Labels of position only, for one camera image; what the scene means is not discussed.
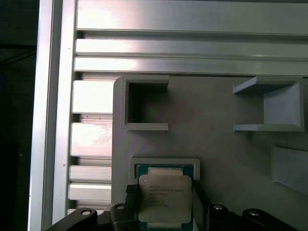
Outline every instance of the rectangular opening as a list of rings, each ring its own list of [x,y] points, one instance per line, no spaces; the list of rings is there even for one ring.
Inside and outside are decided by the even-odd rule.
[[[303,131],[302,92],[299,82],[291,86],[278,82],[278,84],[255,84],[252,87],[244,89],[249,94],[238,97],[242,100],[238,105],[245,108],[242,115],[257,115],[262,112],[263,121],[250,122],[248,117],[245,118],[247,121],[242,118],[242,121],[234,126],[234,130]],[[263,108],[260,108],[258,97],[263,99]],[[253,103],[257,102],[256,100],[259,102],[258,107],[253,106]]]
[[[128,122],[165,123],[167,83],[128,84]]]
[[[236,119],[235,124],[263,124],[264,99],[259,94],[235,95]]]

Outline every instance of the black mechanical arm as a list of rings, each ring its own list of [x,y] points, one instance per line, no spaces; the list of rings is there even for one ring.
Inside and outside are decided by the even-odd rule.
[[[113,205],[99,216],[94,209],[80,208],[47,231],[139,231],[138,185],[128,185],[126,193],[124,203]],[[239,216],[223,205],[211,204],[198,184],[192,196],[192,216],[199,231],[296,231],[260,209],[247,209]]]

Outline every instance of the dark background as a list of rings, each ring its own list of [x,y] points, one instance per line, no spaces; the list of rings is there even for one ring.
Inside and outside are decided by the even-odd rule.
[[[39,0],[0,0],[0,44],[37,43]],[[0,49],[0,60],[26,50]],[[1,230],[27,229],[35,55],[3,67],[0,84]]]

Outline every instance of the metal frame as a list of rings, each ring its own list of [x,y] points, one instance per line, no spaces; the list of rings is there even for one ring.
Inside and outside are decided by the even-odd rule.
[[[63,1],[52,223],[67,215],[77,1]]]
[[[192,57],[209,59],[308,61],[308,46],[260,41],[219,41],[213,38],[170,40],[167,36],[156,39],[144,37],[86,36],[76,41],[78,56],[125,57]]]
[[[73,113],[112,114],[114,82],[114,80],[74,81]],[[110,99],[110,101],[101,103],[102,99]]]
[[[71,200],[92,200],[99,194],[97,200],[111,201],[111,184],[107,183],[71,183],[69,198]]]
[[[28,230],[51,225],[62,0],[40,0]]]
[[[307,35],[307,4],[80,0],[78,30]]]
[[[111,183],[111,167],[71,166],[69,177],[72,182]]]
[[[308,62],[78,56],[75,58],[75,71],[306,76]]]

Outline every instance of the gray plastic block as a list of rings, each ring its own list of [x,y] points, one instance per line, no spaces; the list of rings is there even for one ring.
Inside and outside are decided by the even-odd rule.
[[[168,130],[168,123],[151,121],[144,116],[147,99],[167,95],[168,76],[128,75],[121,78],[121,128],[124,130]]]
[[[255,77],[234,94],[261,94],[264,124],[235,125],[233,131],[304,131],[303,90],[300,77]]]
[[[308,195],[308,152],[271,148],[272,182],[279,182]]]

